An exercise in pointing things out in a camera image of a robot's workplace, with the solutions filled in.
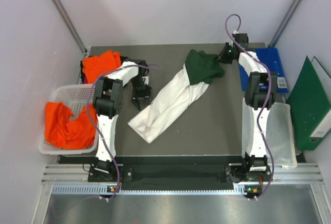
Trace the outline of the white green raglan t-shirt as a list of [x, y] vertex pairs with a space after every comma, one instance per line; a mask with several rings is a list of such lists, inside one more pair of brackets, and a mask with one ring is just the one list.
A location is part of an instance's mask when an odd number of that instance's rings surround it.
[[206, 92], [213, 79], [223, 76], [217, 54], [190, 50], [183, 68], [128, 125], [144, 141], [152, 143]]

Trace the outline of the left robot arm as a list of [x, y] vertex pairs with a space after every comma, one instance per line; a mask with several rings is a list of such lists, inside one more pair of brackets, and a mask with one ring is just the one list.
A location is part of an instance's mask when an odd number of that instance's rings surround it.
[[119, 168], [115, 161], [116, 122], [123, 108], [123, 90], [132, 84], [132, 104], [140, 111], [151, 103], [152, 87], [148, 84], [150, 71], [145, 60], [126, 57], [122, 65], [101, 73], [93, 83], [93, 108], [97, 120], [92, 121], [98, 133], [96, 161], [91, 174], [99, 173], [105, 181], [119, 179]]

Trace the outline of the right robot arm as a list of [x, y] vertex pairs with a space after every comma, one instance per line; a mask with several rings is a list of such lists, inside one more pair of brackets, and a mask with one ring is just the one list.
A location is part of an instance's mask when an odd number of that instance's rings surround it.
[[270, 148], [266, 141], [266, 129], [270, 109], [277, 93], [277, 74], [270, 72], [267, 65], [258, 59], [255, 50], [247, 47], [246, 33], [235, 30], [218, 56], [224, 64], [234, 60], [243, 67], [248, 76], [244, 95], [243, 121], [248, 130], [243, 130], [243, 164], [240, 174], [247, 180], [271, 173], [274, 163], [268, 164]]

